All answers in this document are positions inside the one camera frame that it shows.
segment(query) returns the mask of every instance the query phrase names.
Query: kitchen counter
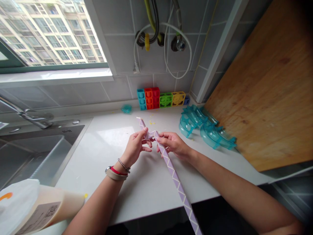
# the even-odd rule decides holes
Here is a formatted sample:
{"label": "kitchen counter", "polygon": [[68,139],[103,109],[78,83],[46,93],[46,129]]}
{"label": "kitchen counter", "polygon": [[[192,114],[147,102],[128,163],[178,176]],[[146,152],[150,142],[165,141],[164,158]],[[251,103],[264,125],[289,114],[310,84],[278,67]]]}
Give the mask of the kitchen counter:
{"label": "kitchen counter", "polygon": [[[143,118],[149,131],[177,132],[190,147],[255,185],[272,180],[271,177],[257,172],[236,150],[217,151],[205,144],[199,130],[194,131],[193,139],[183,136],[178,129],[182,108],[180,106],[147,111],[136,108],[130,115],[120,110],[97,113],[56,187],[87,193],[89,198],[105,177],[105,169],[114,165],[124,152],[129,136],[140,130],[136,117]],[[119,194],[110,225],[182,206],[164,160],[157,153],[156,142],[153,143],[152,150],[151,153],[142,152],[131,168]],[[219,196],[192,166],[181,162],[173,153],[170,153],[170,158],[191,203]],[[63,221],[38,234],[61,234],[65,227],[66,221]]]}

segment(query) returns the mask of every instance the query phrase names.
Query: stainless steel sink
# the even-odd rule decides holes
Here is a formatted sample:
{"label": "stainless steel sink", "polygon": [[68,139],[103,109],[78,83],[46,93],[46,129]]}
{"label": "stainless steel sink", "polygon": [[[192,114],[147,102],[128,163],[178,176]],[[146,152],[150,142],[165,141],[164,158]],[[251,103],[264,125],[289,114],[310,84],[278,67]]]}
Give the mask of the stainless steel sink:
{"label": "stainless steel sink", "polygon": [[0,190],[24,179],[55,186],[92,118],[53,122],[47,129],[34,125],[0,130]]}

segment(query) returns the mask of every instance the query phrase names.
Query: white cable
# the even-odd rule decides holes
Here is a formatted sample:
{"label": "white cable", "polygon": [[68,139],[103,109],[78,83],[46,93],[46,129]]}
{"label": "white cable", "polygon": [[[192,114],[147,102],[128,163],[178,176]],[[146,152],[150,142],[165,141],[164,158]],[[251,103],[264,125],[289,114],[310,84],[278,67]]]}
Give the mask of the white cable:
{"label": "white cable", "polygon": [[[185,35],[182,31],[180,31],[178,28],[176,28],[175,26],[173,26],[173,25],[171,25],[171,24],[168,24],[168,23],[164,23],[164,22],[162,22],[162,23],[160,23],[160,24],[161,24],[161,25],[165,25],[166,27],[170,27],[170,28],[174,29],[176,32],[180,33],[180,34],[184,37],[184,39],[186,40],[186,42],[187,42],[187,44],[188,44],[188,46],[189,46],[190,57],[189,57],[189,64],[188,64],[188,67],[187,67],[187,69],[186,69],[186,72],[185,72],[181,77],[175,77],[175,76],[172,74],[172,72],[170,71],[170,69],[168,68],[168,65],[167,65],[167,63],[166,63],[166,57],[165,57],[165,40],[166,40],[166,30],[167,30],[167,28],[166,28],[166,30],[165,30],[165,35],[164,35],[164,61],[165,61],[165,65],[166,65],[166,68],[169,70],[169,73],[170,73],[174,78],[176,78],[176,79],[181,79],[181,78],[183,78],[183,77],[187,74],[187,72],[188,72],[188,70],[189,70],[189,67],[190,67],[190,65],[191,65],[192,51],[191,51],[190,42],[189,42],[188,38],[186,37],[186,35]],[[136,68],[136,71],[137,71],[137,72],[139,72],[139,68],[138,68],[138,63],[137,63],[137,60],[136,60],[136,52],[135,52],[135,51],[136,51],[136,44],[137,44],[136,42],[137,42],[137,40],[138,40],[140,34],[141,34],[145,29],[147,29],[147,28],[149,28],[149,27],[151,27],[150,24],[148,24],[148,25],[146,25],[145,27],[143,27],[143,28],[139,31],[139,33],[137,34],[137,37],[136,37],[136,39],[135,39],[135,44],[134,44],[134,60],[135,60],[135,68]]]}

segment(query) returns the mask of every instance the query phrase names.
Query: cutting board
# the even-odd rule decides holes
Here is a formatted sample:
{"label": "cutting board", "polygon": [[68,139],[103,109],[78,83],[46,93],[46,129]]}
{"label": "cutting board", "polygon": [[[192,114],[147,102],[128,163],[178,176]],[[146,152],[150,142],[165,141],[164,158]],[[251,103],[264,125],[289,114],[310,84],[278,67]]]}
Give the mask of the cutting board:
{"label": "cutting board", "polygon": [[313,40],[296,1],[274,0],[205,104],[257,171],[313,160]]}

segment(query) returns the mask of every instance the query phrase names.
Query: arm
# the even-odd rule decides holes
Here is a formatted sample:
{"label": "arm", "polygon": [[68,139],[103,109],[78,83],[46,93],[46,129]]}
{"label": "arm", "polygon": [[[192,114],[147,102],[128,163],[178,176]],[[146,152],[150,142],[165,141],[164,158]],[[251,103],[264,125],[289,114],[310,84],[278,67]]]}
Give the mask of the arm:
{"label": "arm", "polygon": [[[152,151],[148,147],[142,146],[143,144],[148,144],[150,148],[152,147],[150,141],[142,140],[147,130],[148,128],[145,128],[130,136],[126,150],[120,158],[126,167],[131,167],[137,161],[141,151]],[[119,162],[114,165],[114,169],[121,173],[126,173],[126,170]],[[68,225],[63,235],[105,234],[123,182],[106,176]]]}
{"label": "arm", "polygon": [[190,148],[176,133],[160,136],[165,138],[158,138],[158,142],[194,166],[259,234],[301,234],[297,218],[259,187]]}

